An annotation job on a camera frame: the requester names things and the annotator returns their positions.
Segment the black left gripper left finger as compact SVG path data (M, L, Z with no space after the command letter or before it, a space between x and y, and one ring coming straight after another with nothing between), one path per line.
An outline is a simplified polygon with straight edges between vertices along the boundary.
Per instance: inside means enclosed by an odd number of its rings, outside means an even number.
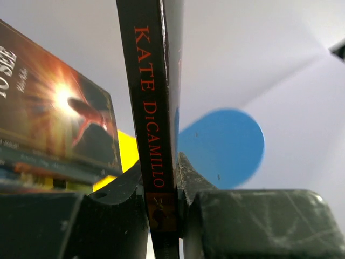
M1 196L1 258L145 258L148 222L136 163L80 193Z

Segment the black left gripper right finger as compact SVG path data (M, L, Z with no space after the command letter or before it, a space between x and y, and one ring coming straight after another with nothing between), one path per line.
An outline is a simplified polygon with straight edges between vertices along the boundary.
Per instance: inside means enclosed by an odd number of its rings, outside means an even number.
M325 200L302 189L220 190L178 155L185 258L344 258Z

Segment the Little Women book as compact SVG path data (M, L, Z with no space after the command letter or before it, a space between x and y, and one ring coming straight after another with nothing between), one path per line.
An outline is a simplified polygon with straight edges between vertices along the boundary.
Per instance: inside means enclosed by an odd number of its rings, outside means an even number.
M1 160L14 171L51 176L85 184L95 184L106 177L103 169L87 168L50 159L19 148L15 142L1 139Z

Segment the Three Days to See book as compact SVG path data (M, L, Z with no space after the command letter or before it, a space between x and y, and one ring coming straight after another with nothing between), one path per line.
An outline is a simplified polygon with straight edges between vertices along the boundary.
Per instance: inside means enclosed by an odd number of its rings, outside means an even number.
M118 176L116 131L108 92L1 22L1 139Z

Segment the orange Leonard Tolane book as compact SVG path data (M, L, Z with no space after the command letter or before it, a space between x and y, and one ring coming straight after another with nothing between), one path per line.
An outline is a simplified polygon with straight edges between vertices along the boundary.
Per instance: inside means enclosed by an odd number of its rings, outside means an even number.
M184 3L122 0L116 5L154 253L156 258L178 258Z

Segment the A Tale of Two Cities book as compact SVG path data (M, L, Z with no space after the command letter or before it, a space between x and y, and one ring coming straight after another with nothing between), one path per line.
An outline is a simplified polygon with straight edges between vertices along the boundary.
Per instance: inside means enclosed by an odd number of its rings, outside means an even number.
M1 160L1 192L49 190L91 193L91 183L77 182L65 176L21 163Z

